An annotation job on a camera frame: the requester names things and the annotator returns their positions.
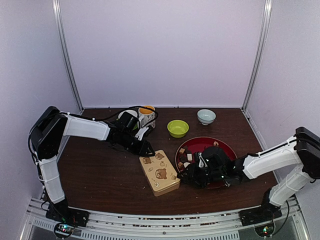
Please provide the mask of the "round red tray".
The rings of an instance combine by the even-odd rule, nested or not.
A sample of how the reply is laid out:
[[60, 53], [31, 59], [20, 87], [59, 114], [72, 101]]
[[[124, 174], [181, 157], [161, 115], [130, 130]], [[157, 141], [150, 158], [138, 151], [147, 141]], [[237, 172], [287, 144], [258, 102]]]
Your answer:
[[[226, 153], [226, 155], [230, 158], [231, 163], [229, 164], [228, 167], [228, 171], [226, 173], [226, 183], [228, 183], [228, 187], [238, 183], [239, 180], [241, 179], [239, 174], [235, 172], [235, 170], [237, 169], [237, 167], [235, 166], [234, 161], [237, 158], [236, 153], [234, 152], [234, 150], [225, 142], [218, 140], [216, 138], [212, 138], [212, 137], [206, 137], [206, 136], [202, 136], [202, 137], [194, 137], [191, 138], [189, 140], [186, 140], [185, 142], [183, 142], [180, 147], [178, 147], [176, 153], [175, 153], [175, 157], [174, 157], [174, 162], [175, 162], [175, 166], [177, 168], [178, 173], [182, 170], [184, 170], [184, 166], [179, 168], [178, 167], [178, 163], [185, 163], [185, 162], [189, 162], [188, 159], [185, 162], [180, 161], [180, 156], [185, 156], [187, 158], [187, 154], [192, 154], [192, 161], [189, 162], [191, 165], [195, 165], [195, 157], [194, 157], [194, 153], [195, 152], [202, 152], [204, 149], [208, 148], [208, 147], [214, 147], [214, 142], [218, 142], [218, 146], [224, 150], [224, 152]], [[179, 153], [180, 149], [185, 149], [185, 147], [187, 147], [190, 150], [190, 153], [186, 153], [184, 152], [183, 154]], [[185, 184], [186, 183], [186, 179], [181, 179], [181, 181]]]

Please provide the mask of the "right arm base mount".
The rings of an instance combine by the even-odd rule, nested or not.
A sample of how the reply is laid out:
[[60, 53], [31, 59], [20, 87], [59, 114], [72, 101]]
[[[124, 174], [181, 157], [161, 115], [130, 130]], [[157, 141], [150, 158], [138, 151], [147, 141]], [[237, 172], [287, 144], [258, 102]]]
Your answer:
[[276, 232], [274, 220], [282, 215], [281, 210], [260, 212], [259, 207], [239, 212], [242, 226], [253, 226], [255, 233], [263, 238], [271, 237]]

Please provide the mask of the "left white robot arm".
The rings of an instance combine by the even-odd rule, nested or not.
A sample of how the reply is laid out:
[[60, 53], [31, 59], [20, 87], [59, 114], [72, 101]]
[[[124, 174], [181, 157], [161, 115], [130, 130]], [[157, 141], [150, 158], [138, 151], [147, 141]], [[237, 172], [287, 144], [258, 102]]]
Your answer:
[[72, 136], [105, 141], [120, 145], [134, 155], [153, 157], [155, 151], [145, 138], [154, 130], [152, 123], [155, 120], [142, 121], [142, 117], [128, 111], [114, 121], [109, 121], [108, 117], [97, 119], [62, 112], [55, 106], [44, 111], [29, 132], [28, 148], [55, 217], [61, 222], [72, 218], [58, 170], [62, 138]]

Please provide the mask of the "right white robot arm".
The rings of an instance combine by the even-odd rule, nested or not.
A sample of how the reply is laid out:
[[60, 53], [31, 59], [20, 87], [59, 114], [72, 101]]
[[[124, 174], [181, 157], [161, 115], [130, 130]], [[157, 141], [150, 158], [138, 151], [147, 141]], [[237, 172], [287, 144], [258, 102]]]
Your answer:
[[308, 182], [320, 178], [320, 138], [307, 128], [298, 127], [283, 143], [235, 160], [230, 159], [220, 146], [205, 147], [203, 151], [192, 153], [192, 161], [184, 162], [177, 176], [200, 188], [221, 181], [229, 187], [290, 165], [294, 165], [294, 169], [265, 192], [263, 202], [256, 210], [258, 219], [266, 221], [289, 197]]

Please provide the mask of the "beige tin box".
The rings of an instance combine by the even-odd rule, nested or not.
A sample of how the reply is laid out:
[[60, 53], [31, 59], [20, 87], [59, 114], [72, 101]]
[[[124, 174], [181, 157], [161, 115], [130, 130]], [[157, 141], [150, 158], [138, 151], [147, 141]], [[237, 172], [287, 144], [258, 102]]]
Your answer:
[[152, 192], [153, 192], [153, 195], [155, 197], [159, 197], [159, 196], [162, 196], [164, 194], [167, 194], [167, 193], [170, 193], [174, 190], [177, 190], [178, 188], [180, 187], [180, 182], [174, 182], [173, 184], [170, 184], [170, 185], [160, 185], [159, 182], [155, 182], [153, 185], [152, 185]]

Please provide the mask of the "bear print tin lid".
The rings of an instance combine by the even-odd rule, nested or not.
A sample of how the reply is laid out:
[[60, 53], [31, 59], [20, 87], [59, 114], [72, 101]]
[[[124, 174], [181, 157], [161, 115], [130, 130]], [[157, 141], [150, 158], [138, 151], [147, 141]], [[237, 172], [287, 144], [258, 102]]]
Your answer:
[[141, 156], [139, 161], [151, 188], [156, 182], [162, 186], [168, 186], [181, 181], [163, 150], [156, 151], [155, 156], [152, 157]]

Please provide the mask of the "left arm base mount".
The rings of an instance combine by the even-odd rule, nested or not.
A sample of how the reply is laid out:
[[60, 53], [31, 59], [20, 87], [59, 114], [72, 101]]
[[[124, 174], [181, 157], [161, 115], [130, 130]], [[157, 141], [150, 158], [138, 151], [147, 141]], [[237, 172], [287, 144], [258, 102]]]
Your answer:
[[45, 215], [47, 219], [57, 222], [53, 227], [53, 233], [59, 239], [70, 237], [77, 227], [86, 227], [89, 220], [90, 214], [88, 211], [73, 208], [69, 208], [68, 211], [68, 217], [65, 217], [50, 208]]

